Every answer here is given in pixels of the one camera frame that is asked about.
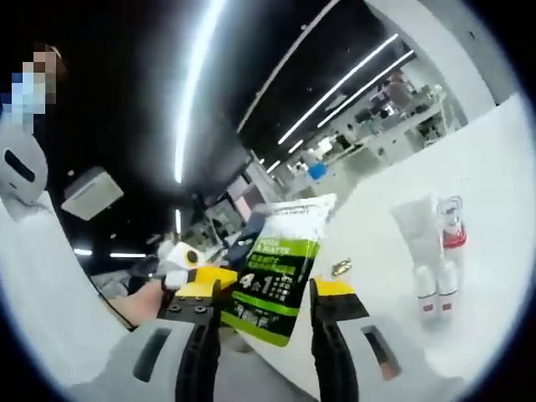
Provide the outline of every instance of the small metal object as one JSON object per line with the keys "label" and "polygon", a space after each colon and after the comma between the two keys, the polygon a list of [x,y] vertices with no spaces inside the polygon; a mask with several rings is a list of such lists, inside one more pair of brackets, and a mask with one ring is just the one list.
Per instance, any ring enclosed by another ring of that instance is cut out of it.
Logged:
{"label": "small metal object", "polygon": [[253,243],[253,239],[246,239],[246,240],[240,240],[238,242],[238,245],[250,245],[251,243]]}
{"label": "small metal object", "polygon": [[332,276],[340,276],[352,268],[352,260],[347,258],[332,266]]}

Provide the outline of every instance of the yellow object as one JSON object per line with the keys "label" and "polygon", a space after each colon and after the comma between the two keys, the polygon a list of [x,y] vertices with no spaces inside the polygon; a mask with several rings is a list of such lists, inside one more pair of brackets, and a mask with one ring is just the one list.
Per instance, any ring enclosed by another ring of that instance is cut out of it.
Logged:
{"label": "yellow object", "polygon": [[319,296],[353,295],[355,291],[343,281],[325,281],[320,276],[314,278]]}
{"label": "yellow object", "polygon": [[175,292],[175,296],[184,297],[212,297],[214,281],[212,282],[190,282]]}
{"label": "yellow object", "polygon": [[219,266],[202,266],[195,270],[195,279],[192,283],[211,283],[217,280],[221,283],[221,289],[231,286],[238,280],[238,274],[235,271],[226,270]]}

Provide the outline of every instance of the robotic arm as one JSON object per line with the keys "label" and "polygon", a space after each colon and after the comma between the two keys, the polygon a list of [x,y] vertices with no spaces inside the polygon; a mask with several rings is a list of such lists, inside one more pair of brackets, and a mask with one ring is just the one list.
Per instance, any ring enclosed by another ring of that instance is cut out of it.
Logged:
{"label": "robotic arm", "polygon": [[[93,382],[72,389],[79,400],[214,400],[220,312],[237,274],[216,267],[195,272],[156,321],[117,345]],[[462,381],[437,375],[422,350],[388,320],[370,317],[345,282],[315,278],[310,285],[312,354],[322,401],[454,399]],[[382,364],[391,370],[388,379]]]}

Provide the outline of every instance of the cable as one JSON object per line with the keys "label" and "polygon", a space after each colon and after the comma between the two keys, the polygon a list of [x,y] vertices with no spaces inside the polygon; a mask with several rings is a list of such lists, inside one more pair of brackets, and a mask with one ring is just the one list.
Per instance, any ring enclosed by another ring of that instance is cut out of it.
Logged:
{"label": "cable", "polygon": [[108,307],[109,307],[115,314],[117,314],[117,315],[120,317],[120,319],[123,320],[123,321],[126,323],[126,325],[128,325],[128,330],[129,330],[129,331],[133,331],[134,329],[136,329],[137,327],[134,326],[134,324],[132,324],[129,320],[127,320],[127,319],[125,318],[125,316],[123,316],[120,312],[117,311],[117,309],[116,309],[115,307],[113,307],[113,306],[111,305],[111,303],[108,301],[108,299],[106,299],[106,297],[102,294],[101,289],[99,289],[99,288],[97,287],[97,285],[91,280],[91,277],[89,276],[89,274],[88,274],[87,272],[85,272],[85,270],[83,270],[83,271],[84,271],[85,275],[87,276],[87,279],[90,281],[91,285],[93,285],[93,287],[95,288],[95,290],[96,290],[97,293],[99,294],[99,298],[101,298],[101,299],[104,301],[104,303],[106,303],[106,304],[108,305]]}

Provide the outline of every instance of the black ceiling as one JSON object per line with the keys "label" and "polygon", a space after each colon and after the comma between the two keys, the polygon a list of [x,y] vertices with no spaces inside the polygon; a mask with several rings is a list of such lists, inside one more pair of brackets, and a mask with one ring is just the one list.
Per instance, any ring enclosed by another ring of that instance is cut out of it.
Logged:
{"label": "black ceiling", "polygon": [[339,2],[307,35],[260,99],[240,132],[245,145],[259,158],[265,158],[267,167],[275,160],[287,158],[288,150],[298,140],[307,139],[317,131],[317,124],[331,113],[332,110],[325,111],[325,108],[332,99],[341,93],[352,95],[400,57],[394,42],[346,81],[286,142],[277,146],[288,129],[391,35],[363,1]]}
{"label": "black ceiling", "polygon": [[[196,91],[179,186],[173,179],[173,123],[196,28],[209,1],[123,0],[84,7],[21,2],[20,19],[13,19],[13,57],[3,70],[16,71],[31,59],[35,40],[55,45],[67,69],[57,105],[36,129],[49,161],[53,200],[62,202],[64,188],[91,166],[102,166],[125,192],[90,222],[59,212],[72,245],[94,251],[93,271],[112,269],[106,260],[111,250],[152,251],[146,240],[173,228],[173,210],[188,216],[194,191],[207,198],[224,191],[249,157],[246,149],[275,160],[318,123],[320,116],[311,116],[285,147],[276,146],[288,127],[385,39],[383,26],[361,1],[342,0],[320,22],[240,136],[235,132],[302,25],[327,3],[227,0]],[[359,87],[393,57],[390,51],[381,54],[343,90]]]}

